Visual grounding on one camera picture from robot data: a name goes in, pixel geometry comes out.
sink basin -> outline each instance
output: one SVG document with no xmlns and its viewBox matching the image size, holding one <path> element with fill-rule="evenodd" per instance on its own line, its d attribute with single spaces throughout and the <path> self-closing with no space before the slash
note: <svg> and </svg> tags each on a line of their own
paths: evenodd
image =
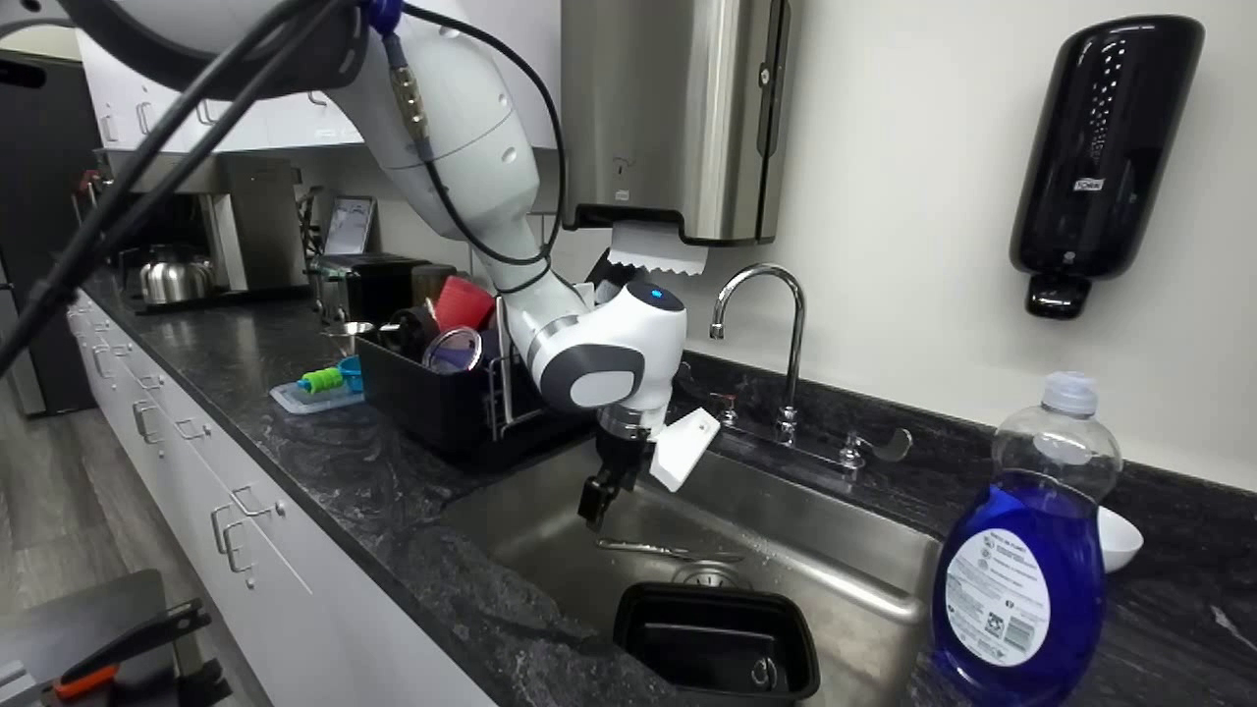
<svg viewBox="0 0 1257 707">
<path fill-rule="evenodd" d="M 780 595 L 817 644 L 808 705 L 903 697 L 937 563 L 932 536 L 716 451 L 681 500 L 640 483 L 590 529 L 577 495 L 593 470 L 593 444 L 566 448 L 457 504 L 449 524 L 605 638 L 638 583 Z"/>
</svg>

blue dish soap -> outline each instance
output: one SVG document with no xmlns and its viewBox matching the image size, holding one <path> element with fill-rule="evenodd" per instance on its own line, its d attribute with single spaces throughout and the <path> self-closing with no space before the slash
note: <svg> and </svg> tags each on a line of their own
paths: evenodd
<svg viewBox="0 0 1257 707">
<path fill-rule="evenodd" d="M 1102 625 L 1096 510 L 1119 476 L 1091 383 L 1049 377 L 1042 407 L 998 431 L 994 468 L 943 546 L 934 663 L 975 705 L 1063 705 Z"/>
</svg>

countertop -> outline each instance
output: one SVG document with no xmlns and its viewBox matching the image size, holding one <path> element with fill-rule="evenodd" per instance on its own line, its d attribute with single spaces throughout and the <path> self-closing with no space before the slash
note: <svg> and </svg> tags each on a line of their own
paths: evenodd
<svg viewBox="0 0 1257 707">
<path fill-rule="evenodd" d="M 136 315 L 111 278 L 88 290 L 494 705 L 725 705 L 657 680 L 440 524 L 491 480 L 435 460 L 373 407 L 293 419 L 271 405 L 271 384 L 338 353 L 309 303 Z M 690 359 L 686 377 L 704 398 L 741 368 Z M 817 425 L 920 435 L 906 462 L 835 495 L 934 540 L 989 480 L 986 428 L 808 384 L 803 400 Z M 1106 587 L 1102 641 L 1074 705 L 1252 705 L 1257 500 L 1127 468 L 1106 506 L 1134 517 L 1147 550 Z M 901 705 L 961 698 L 920 655 Z"/>
</svg>

wall-mounted dispenser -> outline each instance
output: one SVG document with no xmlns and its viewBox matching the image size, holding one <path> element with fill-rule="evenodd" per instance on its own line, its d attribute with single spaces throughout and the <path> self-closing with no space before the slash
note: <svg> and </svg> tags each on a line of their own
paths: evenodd
<svg viewBox="0 0 1257 707">
<path fill-rule="evenodd" d="M 566 0 L 566 226 L 669 220 L 686 245 L 772 241 L 784 7 Z"/>
<path fill-rule="evenodd" d="M 1134 258 L 1202 44 L 1195 21 L 1134 15 L 1059 46 L 1015 237 L 1028 315 L 1075 320 Z"/>
</svg>

black soap dispenser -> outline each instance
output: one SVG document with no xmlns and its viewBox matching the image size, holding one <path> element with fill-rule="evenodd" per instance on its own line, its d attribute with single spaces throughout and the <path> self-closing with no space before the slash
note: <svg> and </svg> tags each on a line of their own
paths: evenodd
<svg viewBox="0 0 1257 707">
<path fill-rule="evenodd" d="M 1059 46 L 1015 231 L 1028 315 L 1075 320 L 1134 258 L 1202 44 L 1198 21 L 1134 15 Z"/>
</svg>

